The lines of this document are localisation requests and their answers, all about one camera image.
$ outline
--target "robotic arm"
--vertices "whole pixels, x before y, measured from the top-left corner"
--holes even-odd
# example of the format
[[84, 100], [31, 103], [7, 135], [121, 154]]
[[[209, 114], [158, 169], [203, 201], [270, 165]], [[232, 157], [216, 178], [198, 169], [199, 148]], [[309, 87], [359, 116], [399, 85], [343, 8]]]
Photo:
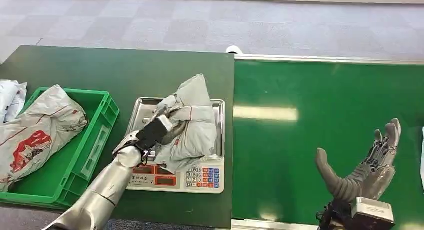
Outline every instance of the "robotic arm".
[[165, 114], [153, 117], [143, 129], [128, 134], [113, 151], [113, 161], [83, 195], [43, 230], [103, 229], [130, 181], [133, 168], [147, 160], [150, 151], [163, 140], [175, 134]]
[[327, 153], [318, 148], [315, 163], [334, 199], [317, 213], [320, 230], [388, 230], [395, 225], [392, 207], [378, 199], [395, 175], [395, 159], [402, 128], [394, 118], [385, 126], [385, 136], [374, 132], [367, 157], [345, 178], [327, 162]]

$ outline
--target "red digital display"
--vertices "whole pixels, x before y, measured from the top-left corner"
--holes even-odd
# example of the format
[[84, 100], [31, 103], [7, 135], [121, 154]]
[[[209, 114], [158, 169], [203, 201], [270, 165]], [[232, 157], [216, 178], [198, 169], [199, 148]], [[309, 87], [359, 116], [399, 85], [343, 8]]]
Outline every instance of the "red digital display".
[[134, 173], [138, 174], [153, 174], [153, 170], [155, 169], [152, 165], [141, 165], [134, 169]]
[[177, 178], [176, 177], [162, 177], [162, 176], [156, 176], [154, 178], [154, 184], [156, 185], [167, 185], [167, 186], [174, 186], [177, 184]]
[[156, 174], [172, 174], [170, 171], [163, 169], [161, 167], [159, 167], [159, 165], [156, 165]]

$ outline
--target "green plastic crate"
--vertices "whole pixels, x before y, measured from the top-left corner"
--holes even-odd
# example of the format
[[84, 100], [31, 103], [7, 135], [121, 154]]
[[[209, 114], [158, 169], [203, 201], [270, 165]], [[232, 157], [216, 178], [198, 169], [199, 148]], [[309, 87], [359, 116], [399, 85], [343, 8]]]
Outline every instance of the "green plastic crate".
[[[24, 110], [47, 89], [38, 88]], [[119, 108], [106, 91], [64, 90], [83, 107], [89, 125], [43, 167], [0, 192], [0, 202], [67, 209], [87, 189]]]

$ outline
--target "dark green table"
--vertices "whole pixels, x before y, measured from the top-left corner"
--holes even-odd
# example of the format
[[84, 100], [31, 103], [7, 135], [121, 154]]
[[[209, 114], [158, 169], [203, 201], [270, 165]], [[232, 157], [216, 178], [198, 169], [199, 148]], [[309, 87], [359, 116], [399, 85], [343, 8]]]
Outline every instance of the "dark green table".
[[226, 103], [225, 189], [221, 194], [125, 191], [113, 218], [231, 227], [234, 56], [146, 50], [21, 46], [0, 66], [0, 78], [28, 82], [28, 97], [56, 83], [75, 89], [106, 90], [120, 115], [94, 176], [112, 160], [139, 97], [166, 97], [190, 77], [205, 75], [211, 98]]
[[[317, 147], [346, 176], [374, 129], [398, 117], [396, 175], [381, 200], [393, 207], [394, 230], [424, 229], [424, 66], [248, 59], [235, 63], [233, 218], [318, 224], [331, 196], [314, 164]], [[274, 116], [250, 119], [257, 111]]]

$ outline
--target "red logo on bag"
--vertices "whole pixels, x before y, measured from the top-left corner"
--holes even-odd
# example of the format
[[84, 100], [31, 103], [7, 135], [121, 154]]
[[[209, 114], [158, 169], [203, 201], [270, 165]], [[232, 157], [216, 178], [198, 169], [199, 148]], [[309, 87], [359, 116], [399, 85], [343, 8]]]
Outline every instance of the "red logo on bag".
[[23, 169], [37, 154], [50, 148], [52, 139], [43, 130], [35, 131], [29, 138], [21, 141], [13, 152], [14, 161], [10, 164], [12, 173]]

